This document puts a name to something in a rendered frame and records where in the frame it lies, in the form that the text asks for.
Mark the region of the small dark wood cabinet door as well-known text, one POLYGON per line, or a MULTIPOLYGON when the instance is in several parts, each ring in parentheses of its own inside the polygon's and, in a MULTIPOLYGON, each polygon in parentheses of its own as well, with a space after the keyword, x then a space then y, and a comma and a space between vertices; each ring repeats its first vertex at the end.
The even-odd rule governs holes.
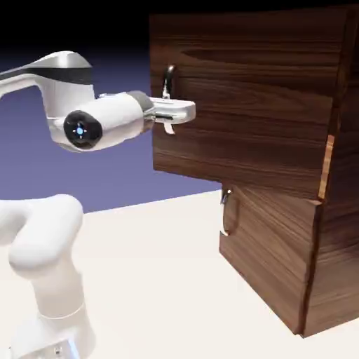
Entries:
POLYGON ((322 204, 241 189, 239 225, 219 252, 294 334, 303 334, 322 204))

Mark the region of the large dark wood cabinet door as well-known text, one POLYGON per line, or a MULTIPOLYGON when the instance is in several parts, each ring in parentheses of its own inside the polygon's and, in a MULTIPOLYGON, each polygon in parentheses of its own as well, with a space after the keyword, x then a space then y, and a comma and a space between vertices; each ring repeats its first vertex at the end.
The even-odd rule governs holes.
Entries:
POLYGON ((151 91, 175 65, 172 96, 197 108, 173 135, 155 127, 155 169, 316 198, 347 17, 344 7, 151 15, 151 91))

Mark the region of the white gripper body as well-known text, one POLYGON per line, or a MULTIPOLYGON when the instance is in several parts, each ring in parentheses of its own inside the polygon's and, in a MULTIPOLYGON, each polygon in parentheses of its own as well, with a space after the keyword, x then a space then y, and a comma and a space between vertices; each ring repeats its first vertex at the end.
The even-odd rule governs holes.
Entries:
POLYGON ((196 117, 196 103, 188 100, 149 98, 154 105, 155 122, 181 124, 196 117))

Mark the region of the long curved metal handle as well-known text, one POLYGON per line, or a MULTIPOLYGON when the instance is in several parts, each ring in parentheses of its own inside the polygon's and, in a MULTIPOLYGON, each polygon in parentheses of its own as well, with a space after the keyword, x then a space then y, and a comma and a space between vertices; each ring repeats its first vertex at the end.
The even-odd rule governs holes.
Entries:
MULTIPOLYGON (((175 65, 168 65, 167 69, 163 75, 163 89, 162 89, 162 98, 163 99, 170 99, 172 95, 172 80, 174 77, 176 66, 175 65)), ((164 123, 164 130, 169 135, 174 135, 175 131, 172 128, 170 123, 164 123)))

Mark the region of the dark wood cabinet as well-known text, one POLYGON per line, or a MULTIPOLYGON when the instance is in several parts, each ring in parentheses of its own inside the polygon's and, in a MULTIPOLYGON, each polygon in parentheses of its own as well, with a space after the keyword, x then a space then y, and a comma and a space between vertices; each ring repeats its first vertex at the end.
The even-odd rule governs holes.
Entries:
MULTIPOLYGON (((346 8, 348 17, 319 194, 314 199, 303 198, 322 204, 303 337, 359 318, 359 1, 313 8, 335 7, 346 8)), ((260 12, 274 11, 258 5, 253 12, 231 13, 260 12)), ((233 182, 219 183, 222 187, 229 184, 293 196, 233 182)))

